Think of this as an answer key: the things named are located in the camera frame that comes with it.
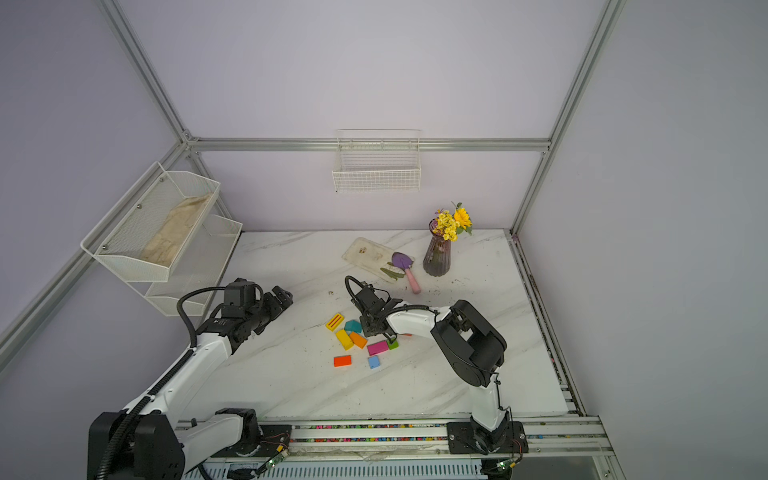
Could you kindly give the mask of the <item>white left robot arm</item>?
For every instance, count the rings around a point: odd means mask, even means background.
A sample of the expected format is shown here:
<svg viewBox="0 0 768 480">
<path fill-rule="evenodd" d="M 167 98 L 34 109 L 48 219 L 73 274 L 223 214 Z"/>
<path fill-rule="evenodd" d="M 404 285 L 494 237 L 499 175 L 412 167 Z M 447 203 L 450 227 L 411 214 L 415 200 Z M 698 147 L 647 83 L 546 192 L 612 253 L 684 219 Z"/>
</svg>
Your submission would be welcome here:
<svg viewBox="0 0 768 480">
<path fill-rule="evenodd" d="M 252 335 L 259 335 L 293 303 L 289 291 L 269 291 L 238 278 L 220 287 L 222 302 L 200 325 L 194 326 L 185 310 L 188 300 L 209 286 L 183 295 L 176 303 L 189 334 L 189 346 L 147 390 L 123 409 L 104 412 L 88 432 L 89 479 L 180 479 L 191 471 L 204 478 L 205 461 L 221 451 L 239 457 L 264 455 L 266 461 L 248 471 L 231 473 L 233 479 L 255 479 L 288 455 L 286 431 L 266 434 L 254 410 L 229 407 L 202 422 L 180 430 L 181 415 L 214 371 Z"/>
</svg>

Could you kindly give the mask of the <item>white mesh upper shelf basket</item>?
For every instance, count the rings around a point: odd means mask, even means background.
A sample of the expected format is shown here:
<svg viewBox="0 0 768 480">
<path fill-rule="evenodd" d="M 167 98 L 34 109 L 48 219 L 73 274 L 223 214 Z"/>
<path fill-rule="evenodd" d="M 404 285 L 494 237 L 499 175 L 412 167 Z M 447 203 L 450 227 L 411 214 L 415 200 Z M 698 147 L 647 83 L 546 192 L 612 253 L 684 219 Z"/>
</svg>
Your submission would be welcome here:
<svg viewBox="0 0 768 480">
<path fill-rule="evenodd" d="M 126 283 L 166 282 L 202 226 L 220 193 L 220 183 L 189 171 L 167 170 L 156 162 L 121 202 L 81 241 L 81 249 Z M 211 194 L 170 267 L 140 259 L 170 210 L 185 198 Z"/>
</svg>

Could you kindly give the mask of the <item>beige glove in basket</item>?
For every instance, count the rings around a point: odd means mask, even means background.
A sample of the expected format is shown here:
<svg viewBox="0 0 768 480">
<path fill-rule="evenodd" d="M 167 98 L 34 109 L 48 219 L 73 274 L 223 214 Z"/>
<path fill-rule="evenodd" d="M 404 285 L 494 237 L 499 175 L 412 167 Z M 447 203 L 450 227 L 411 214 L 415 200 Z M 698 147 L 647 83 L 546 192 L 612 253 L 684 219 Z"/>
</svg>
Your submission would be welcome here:
<svg viewBox="0 0 768 480">
<path fill-rule="evenodd" d="M 142 251 L 140 259 L 170 267 L 210 198 L 211 194 L 185 198 L 172 208 L 160 230 Z"/>
</svg>

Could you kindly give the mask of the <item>beige dirty cloth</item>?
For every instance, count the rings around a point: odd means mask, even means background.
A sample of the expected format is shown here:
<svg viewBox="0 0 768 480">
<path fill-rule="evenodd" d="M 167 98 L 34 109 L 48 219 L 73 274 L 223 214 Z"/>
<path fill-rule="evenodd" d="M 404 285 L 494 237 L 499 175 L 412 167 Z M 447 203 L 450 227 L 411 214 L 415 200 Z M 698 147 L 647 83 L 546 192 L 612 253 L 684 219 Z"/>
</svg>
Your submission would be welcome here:
<svg viewBox="0 0 768 480">
<path fill-rule="evenodd" d="M 394 283 L 406 277 L 403 269 L 392 263 L 394 251 L 364 237 L 356 238 L 342 255 L 347 263 L 385 282 Z"/>
</svg>

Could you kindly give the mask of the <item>yellow flower bouquet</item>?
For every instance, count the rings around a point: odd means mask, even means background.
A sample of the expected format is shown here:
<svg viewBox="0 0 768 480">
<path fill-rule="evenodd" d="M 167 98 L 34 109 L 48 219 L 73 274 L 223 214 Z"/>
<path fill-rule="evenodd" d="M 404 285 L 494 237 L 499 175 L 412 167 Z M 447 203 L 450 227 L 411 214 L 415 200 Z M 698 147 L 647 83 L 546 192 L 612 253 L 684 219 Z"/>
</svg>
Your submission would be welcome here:
<svg viewBox="0 0 768 480">
<path fill-rule="evenodd" d="M 473 234 L 473 221 L 462 202 L 451 209 L 438 210 L 429 223 L 430 232 L 443 241 L 455 242 L 461 235 Z"/>
</svg>

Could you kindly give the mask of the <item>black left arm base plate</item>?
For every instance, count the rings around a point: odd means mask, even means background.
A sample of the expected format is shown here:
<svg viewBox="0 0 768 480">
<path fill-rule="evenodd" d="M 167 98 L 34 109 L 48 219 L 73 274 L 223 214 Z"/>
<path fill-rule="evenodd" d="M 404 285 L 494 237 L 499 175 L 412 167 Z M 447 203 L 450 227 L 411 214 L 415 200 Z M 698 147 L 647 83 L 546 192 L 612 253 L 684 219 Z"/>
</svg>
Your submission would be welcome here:
<svg viewBox="0 0 768 480">
<path fill-rule="evenodd" d="M 232 450 L 239 457 L 269 458 L 288 450 L 292 431 L 288 424 L 260 424 L 246 432 Z"/>
</svg>

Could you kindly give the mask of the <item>white mesh shelf basket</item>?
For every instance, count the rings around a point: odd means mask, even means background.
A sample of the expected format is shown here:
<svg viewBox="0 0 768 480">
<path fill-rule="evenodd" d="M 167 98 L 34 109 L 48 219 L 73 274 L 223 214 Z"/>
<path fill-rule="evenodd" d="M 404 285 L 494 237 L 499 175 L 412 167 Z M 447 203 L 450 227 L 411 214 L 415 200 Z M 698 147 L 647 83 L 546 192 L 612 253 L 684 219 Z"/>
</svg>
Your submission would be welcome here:
<svg viewBox="0 0 768 480">
<path fill-rule="evenodd" d="M 220 183 L 189 171 L 167 170 L 156 162 L 121 202 L 81 241 L 81 249 L 126 283 L 166 282 L 202 226 L 220 193 Z M 170 267 L 140 259 L 170 210 L 185 198 L 211 194 Z"/>
<path fill-rule="evenodd" d="M 165 316 L 190 291 L 219 284 L 242 232 L 242 224 L 209 214 L 181 255 L 167 282 L 152 283 L 144 298 Z"/>
</svg>

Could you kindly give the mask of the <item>teal wood block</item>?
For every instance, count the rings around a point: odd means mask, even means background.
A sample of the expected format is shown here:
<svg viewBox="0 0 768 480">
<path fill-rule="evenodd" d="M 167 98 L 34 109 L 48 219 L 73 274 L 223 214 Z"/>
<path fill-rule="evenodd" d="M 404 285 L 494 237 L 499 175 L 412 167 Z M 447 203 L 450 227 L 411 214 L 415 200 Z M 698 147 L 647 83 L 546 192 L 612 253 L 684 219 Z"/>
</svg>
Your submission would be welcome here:
<svg viewBox="0 0 768 480">
<path fill-rule="evenodd" d="M 362 326 L 357 320 L 349 320 L 345 323 L 344 330 L 360 334 L 362 332 Z"/>
</svg>

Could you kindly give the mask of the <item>magenta wood block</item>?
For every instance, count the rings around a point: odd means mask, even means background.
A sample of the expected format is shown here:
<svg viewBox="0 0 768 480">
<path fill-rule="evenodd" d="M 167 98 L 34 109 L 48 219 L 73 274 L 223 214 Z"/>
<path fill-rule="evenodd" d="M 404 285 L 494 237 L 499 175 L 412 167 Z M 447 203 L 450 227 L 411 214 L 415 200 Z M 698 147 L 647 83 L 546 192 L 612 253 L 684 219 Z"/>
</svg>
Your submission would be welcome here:
<svg viewBox="0 0 768 480">
<path fill-rule="evenodd" d="M 377 356 L 382 354 L 383 352 L 387 352 L 389 347 L 389 342 L 386 340 L 382 340 L 376 343 L 370 343 L 366 346 L 368 355 L 369 356 Z"/>
</svg>

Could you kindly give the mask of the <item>purple glass vase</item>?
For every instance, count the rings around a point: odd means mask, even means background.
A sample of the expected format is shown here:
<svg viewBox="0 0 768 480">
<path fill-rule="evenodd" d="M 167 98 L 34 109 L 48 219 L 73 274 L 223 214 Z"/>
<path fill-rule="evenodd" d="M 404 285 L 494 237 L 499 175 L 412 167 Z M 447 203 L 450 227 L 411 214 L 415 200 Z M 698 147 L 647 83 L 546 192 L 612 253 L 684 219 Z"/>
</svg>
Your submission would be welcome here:
<svg viewBox="0 0 768 480">
<path fill-rule="evenodd" d="M 431 239 L 422 266 L 428 275 L 441 277 L 444 276 L 451 267 L 452 242 L 446 240 L 441 233 L 437 233 L 436 219 L 430 221 L 429 231 L 431 233 Z"/>
</svg>

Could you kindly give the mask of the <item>yellow red striped block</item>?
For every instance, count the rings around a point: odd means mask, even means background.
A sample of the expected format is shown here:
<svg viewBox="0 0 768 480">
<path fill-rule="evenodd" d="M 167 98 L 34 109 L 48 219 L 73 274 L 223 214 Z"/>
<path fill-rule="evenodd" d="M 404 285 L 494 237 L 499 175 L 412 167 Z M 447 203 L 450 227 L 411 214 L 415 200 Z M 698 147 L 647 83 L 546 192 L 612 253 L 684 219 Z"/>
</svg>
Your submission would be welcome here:
<svg viewBox="0 0 768 480">
<path fill-rule="evenodd" d="M 340 314 L 336 313 L 326 324 L 325 327 L 331 331 L 335 332 L 339 327 L 342 326 L 343 322 L 345 320 L 345 317 Z"/>
</svg>

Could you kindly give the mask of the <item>red orange flat block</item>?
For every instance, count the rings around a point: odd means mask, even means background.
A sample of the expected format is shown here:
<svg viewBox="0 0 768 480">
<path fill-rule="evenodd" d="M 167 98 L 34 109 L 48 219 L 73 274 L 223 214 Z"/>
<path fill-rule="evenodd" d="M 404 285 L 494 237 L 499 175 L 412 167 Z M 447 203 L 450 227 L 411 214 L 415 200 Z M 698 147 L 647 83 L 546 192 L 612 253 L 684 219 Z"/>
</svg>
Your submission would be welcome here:
<svg viewBox="0 0 768 480">
<path fill-rule="evenodd" d="M 350 355 L 338 356 L 333 359 L 333 365 L 335 368 L 350 366 L 351 364 L 352 357 Z"/>
</svg>

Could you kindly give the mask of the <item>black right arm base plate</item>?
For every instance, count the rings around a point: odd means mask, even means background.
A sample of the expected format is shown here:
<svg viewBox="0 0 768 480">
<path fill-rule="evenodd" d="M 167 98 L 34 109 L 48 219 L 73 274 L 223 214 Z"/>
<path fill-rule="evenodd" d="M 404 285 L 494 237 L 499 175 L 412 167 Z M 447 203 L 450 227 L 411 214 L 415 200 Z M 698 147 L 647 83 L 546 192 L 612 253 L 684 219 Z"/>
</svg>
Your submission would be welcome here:
<svg viewBox="0 0 768 480">
<path fill-rule="evenodd" d="M 490 431 L 474 421 L 449 422 L 446 426 L 451 454 L 526 454 L 527 435 L 519 421 L 504 420 Z"/>
</svg>

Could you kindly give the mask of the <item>white mesh lower shelf basket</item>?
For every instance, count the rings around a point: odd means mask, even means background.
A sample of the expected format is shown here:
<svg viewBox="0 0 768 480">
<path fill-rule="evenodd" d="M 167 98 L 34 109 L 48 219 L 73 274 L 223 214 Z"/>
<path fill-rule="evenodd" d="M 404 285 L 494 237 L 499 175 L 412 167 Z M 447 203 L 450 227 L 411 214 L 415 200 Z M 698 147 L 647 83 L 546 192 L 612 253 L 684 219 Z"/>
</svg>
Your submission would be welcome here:
<svg viewBox="0 0 768 480">
<path fill-rule="evenodd" d="M 165 316 L 190 291 L 219 284 L 242 232 L 242 224 L 209 214 L 181 255 L 167 282 L 152 283 L 144 298 Z"/>
</svg>

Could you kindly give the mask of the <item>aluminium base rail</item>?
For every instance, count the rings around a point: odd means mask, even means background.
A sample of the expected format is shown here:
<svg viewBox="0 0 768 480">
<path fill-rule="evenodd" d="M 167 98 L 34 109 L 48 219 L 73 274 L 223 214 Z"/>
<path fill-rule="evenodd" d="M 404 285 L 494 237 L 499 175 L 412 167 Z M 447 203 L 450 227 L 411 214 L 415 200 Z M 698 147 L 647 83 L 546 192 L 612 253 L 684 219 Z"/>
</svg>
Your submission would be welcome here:
<svg viewBox="0 0 768 480">
<path fill-rule="evenodd" d="M 289 433 L 289 459 L 318 461 L 482 460 L 468 453 L 467 443 L 448 433 L 454 418 L 390 420 L 267 420 L 262 429 L 285 426 Z M 606 463 L 617 454 L 602 421 L 596 417 L 563 416 L 524 418 L 523 458 L 591 457 Z"/>
</svg>

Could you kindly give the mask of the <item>yellow wood block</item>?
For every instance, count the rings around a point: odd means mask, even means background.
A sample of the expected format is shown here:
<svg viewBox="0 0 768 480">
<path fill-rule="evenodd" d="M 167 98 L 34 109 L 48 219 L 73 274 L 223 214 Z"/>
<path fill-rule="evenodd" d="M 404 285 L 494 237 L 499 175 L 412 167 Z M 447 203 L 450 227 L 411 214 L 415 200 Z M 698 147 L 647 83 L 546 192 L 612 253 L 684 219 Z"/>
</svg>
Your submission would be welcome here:
<svg viewBox="0 0 768 480">
<path fill-rule="evenodd" d="M 353 340 L 351 339 L 347 331 L 344 329 L 340 329 L 336 331 L 335 337 L 337 338 L 337 340 L 339 341 L 339 343 L 341 344 L 341 346 L 344 348 L 345 351 L 348 351 L 355 346 Z"/>
</svg>

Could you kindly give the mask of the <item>orange wood block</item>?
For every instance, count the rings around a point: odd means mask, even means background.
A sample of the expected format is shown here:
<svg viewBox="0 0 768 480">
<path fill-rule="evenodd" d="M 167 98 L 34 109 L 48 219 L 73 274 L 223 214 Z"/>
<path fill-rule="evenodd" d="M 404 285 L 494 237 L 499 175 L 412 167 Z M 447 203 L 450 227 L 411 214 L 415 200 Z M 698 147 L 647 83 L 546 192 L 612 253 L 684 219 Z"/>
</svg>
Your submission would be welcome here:
<svg viewBox="0 0 768 480">
<path fill-rule="evenodd" d="M 363 349 L 366 347 L 368 341 L 365 337 L 363 337 L 362 335 L 356 332 L 349 332 L 348 335 L 355 346 L 357 346 L 360 349 Z"/>
</svg>

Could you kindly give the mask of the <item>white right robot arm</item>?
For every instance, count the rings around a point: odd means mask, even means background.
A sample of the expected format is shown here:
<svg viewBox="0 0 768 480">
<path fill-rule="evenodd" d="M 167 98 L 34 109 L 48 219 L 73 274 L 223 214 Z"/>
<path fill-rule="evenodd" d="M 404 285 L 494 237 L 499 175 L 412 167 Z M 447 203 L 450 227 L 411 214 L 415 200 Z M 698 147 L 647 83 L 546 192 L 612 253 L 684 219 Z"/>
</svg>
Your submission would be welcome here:
<svg viewBox="0 0 768 480">
<path fill-rule="evenodd" d="M 454 373 L 470 387 L 472 408 L 466 423 L 472 448 L 499 451 L 514 438 L 511 411 L 502 406 L 498 370 L 507 343 L 502 334 L 468 301 L 447 307 L 410 304 L 367 283 L 350 294 L 360 313 L 363 332 L 392 342 L 402 335 L 432 339 Z"/>
</svg>

